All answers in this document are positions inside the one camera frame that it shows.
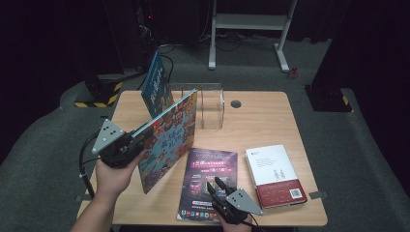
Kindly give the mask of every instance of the transparent container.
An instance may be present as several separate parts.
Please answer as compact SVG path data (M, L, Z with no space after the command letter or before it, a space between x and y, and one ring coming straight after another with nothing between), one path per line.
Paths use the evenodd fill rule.
M223 125L224 97L221 83L173 83L170 84L174 101L195 88L198 91L196 104L196 127L219 130Z

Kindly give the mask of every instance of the gray carpet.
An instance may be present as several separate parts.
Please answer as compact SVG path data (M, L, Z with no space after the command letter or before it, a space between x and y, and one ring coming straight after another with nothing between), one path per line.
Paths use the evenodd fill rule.
M214 71L208 70L208 49L160 51L172 50L165 54L174 62L171 82L221 82L225 90L287 94L318 188L330 195L323 200L327 225L299 231L410 231L409 198L373 140L354 93L342 90L351 113L315 112L310 106L304 86L314 79L329 43L286 42L289 66L299 69L296 79L280 71L271 43L218 49ZM163 62L169 71L171 63ZM142 79L125 81L121 91L136 89ZM22 134L0 166L0 232L68 231L75 222L80 205L75 198L85 191L78 177L80 148L115 109L76 108L83 85L67 90L60 107ZM93 165L87 166L90 172Z

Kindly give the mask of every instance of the colorful book cover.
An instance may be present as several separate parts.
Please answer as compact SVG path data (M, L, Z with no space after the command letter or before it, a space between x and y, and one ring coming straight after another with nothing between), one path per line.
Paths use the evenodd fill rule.
M215 177L219 177L227 186L236 188L237 175L237 153L191 148L177 219L220 223L216 211L212 208L212 197L206 183L209 182L223 199L226 196L225 191L215 183Z
M174 103L165 67L158 51L151 61L141 95L153 119Z
M138 165L144 193L192 147L196 98L194 89L132 135L135 139L145 136L144 150L140 153L143 160Z
M283 145L247 149L247 161L262 208L308 200Z

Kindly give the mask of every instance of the white book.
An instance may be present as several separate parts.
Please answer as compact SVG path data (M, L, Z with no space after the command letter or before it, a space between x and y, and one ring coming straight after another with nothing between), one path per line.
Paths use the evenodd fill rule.
M262 208L308 200L283 145L247 149L247 161Z

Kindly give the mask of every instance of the human arm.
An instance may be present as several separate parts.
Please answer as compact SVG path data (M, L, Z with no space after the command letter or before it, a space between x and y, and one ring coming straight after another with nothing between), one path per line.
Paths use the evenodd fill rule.
M96 195L77 219L72 232L109 231L117 199L129 186L132 173L141 159L142 156L138 156L127 167L120 169L110 168L97 160Z

